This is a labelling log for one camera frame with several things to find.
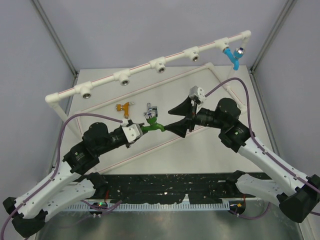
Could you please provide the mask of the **green water faucet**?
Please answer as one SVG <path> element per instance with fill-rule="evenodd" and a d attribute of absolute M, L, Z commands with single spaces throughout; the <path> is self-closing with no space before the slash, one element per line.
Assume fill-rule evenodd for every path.
<path fill-rule="evenodd" d="M 162 124 L 158 123 L 157 115 L 154 111 L 145 112 L 144 117 L 146 119 L 146 122 L 148 123 L 148 126 L 141 127 L 141 130 L 144 134 L 156 130 L 160 130 L 161 132 L 166 131 L 165 127 Z"/>

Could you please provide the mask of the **white PVC pipe frame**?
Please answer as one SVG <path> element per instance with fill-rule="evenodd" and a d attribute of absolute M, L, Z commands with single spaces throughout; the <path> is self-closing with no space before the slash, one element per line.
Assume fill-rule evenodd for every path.
<path fill-rule="evenodd" d="M 181 52 L 169 55 L 169 56 L 162 56 L 155 58 L 147 63 L 144 63 L 139 66 L 135 66 L 132 68 L 126 68 L 124 70 L 120 70 L 117 72 L 114 72 L 113 74 L 109 76 L 102 77 L 100 79 L 94 80 L 94 81 L 87 81 L 81 84 L 77 84 L 74 87 L 64 90 L 62 92 L 56 92 L 49 94 L 45 97 L 45 102 L 53 108 L 53 110 L 57 113 L 57 115 L 61 118 L 63 122 L 65 122 L 68 118 L 67 114 L 65 113 L 64 110 L 62 110 L 60 106 L 60 101 L 72 97 L 74 95 L 81 95 L 83 99 L 88 99 L 91 97 L 92 93 L 91 90 L 100 87 L 102 85 L 106 85 L 108 83 L 112 82 L 119 82 L 122 86 L 127 86 L 130 82 L 130 77 L 139 74 L 144 71 L 148 70 L 155 70 L 158 74 L 164 73 L 166 71 L 166 64 L 175 60 L 179 60 L 182 58 L 189 58 L 192 62 L 197 62 L 199 60 L 200 52 L 207 51 L 210 49 L 217 48 L 219 49 L 222 53 L 225 48 L 229 48 L 231 52 L 233 53 L 236 48 L 244 48 L 246 49 L 246 46 L 248 44 L 248 41 L 251 38 L 251 31 L 250 30 L 245 30 L 242 31 L 236 35 L 230 36 L 230 37 L 224 37 L 221 39 L 217 39 L 213 42 L 203 44 L 201 46 L 193 46 L 191 48 L 187 48 Z M 137 89 L 133 92 L 126 93 L 122 96 L 116 97 L 114 99 L 99 103 L 95 106 L 91 106 L 88 109 L 82 110 L 81 113 L 89 113 L 91 111 L 100 109 L 102 107 L 109 106 L 111 104 L 114 104 L 116 102 L 119 102 L 125 98 L 128 97 L 133 97 L 135 95 L 138 95 L 140 93 L 146 92 L 148 90 L 154 89 L 156 87 L 159 87 L 161 85 L 167 84 L 169 82 L 175 81 L 179 78 L 186 77 L 190 74 L 194 74 L 198 71 L 202 71 L 204 69 L 209 69 L 215 77 L 222 82 L 223 78 L 216 70 L 215 66 L 211 63 L 208 62 L 202 66 L 199 66 L 197 68 L 194 68 L 190 71 L 186 71 L 183 73 L 180 73 L 176 76 L 172 76 L 168 79 L 162 80 L 157 83 L 153 83 L 151 85 L 148 85 L 146 87 L 143 87 L 141 89 Z M 233 70 L 233 67 L 229 71 L 229 77 L 233 76 L 235 73 L 235 70 Z"/>

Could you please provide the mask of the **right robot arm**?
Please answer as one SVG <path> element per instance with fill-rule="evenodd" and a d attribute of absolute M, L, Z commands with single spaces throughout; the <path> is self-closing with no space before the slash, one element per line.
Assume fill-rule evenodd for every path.
<path fill-rule="evenodd" d="M 279 207 L 293 222 L 302 223 L 320 202 L 319 176 L 306 175 L 265 147 L 250 128 L 239 121 L 241 111 L 233 99 L 222 98 L 215 110 L 198 109 L 198 103 L 187 97 L 170 109 L 168 114 L 183 119 L 166 125 L 165 129 L 182 138 L 196 125 L 219 129 L 218 138 L 225 147 L 250 160 L 271 178 L 271 181 L 260 180 L 237 171 L 226 185 L 227 193 L 231 197 L 242 193 L 258 197 Z"/>

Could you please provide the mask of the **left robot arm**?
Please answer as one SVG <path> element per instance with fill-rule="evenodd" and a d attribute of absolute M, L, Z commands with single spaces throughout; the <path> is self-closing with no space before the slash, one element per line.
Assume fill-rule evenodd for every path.
<path fill-rule="evenodd" d="M 93 123 L 81 142 L 32 190 L 3 201 L 14 229 L 23 238 L 31 237 L 73 203 L 92 197 L 102 199 L 108 191 L 107 182 L 97 172 L 85 175 L 86 172 L 100 162 L 101 155 L 121 146 L 129 147 L 141 138 L 142 126 L 129 120 L 110 132 L 103 122 Z"/>

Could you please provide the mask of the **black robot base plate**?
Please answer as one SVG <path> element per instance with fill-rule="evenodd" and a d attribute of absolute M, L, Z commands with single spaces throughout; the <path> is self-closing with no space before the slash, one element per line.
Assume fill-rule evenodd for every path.
<path fill-rule="evenodd" d="M 188 197 L 191 204 L 221 203 L 223 199 L 244 198 L 230 173 L 185 174 L 103 174 L 106 188 L 92 200 L 107 199 L 124 204 L 180 204 Z"/>

